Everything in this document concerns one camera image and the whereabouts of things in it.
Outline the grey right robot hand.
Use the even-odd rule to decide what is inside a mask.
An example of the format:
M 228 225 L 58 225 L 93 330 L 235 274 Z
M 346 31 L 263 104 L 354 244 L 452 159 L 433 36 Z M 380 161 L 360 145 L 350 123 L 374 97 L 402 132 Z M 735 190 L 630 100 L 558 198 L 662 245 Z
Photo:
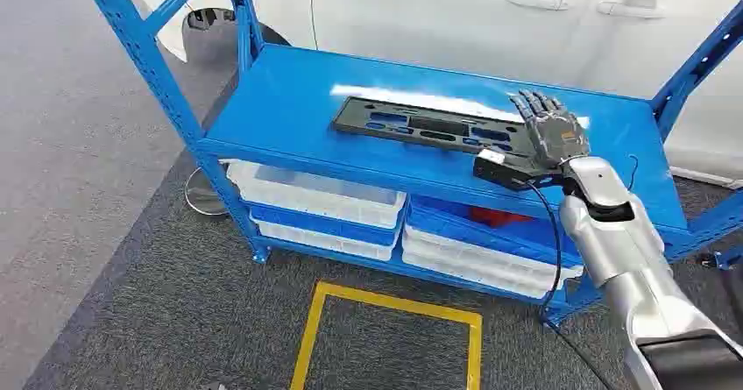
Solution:
M 508 97 L 524 120 L 540 167 L 559 168 L 568 160 L 589 155 L 583 126 L 555 97 L 529 89 Z

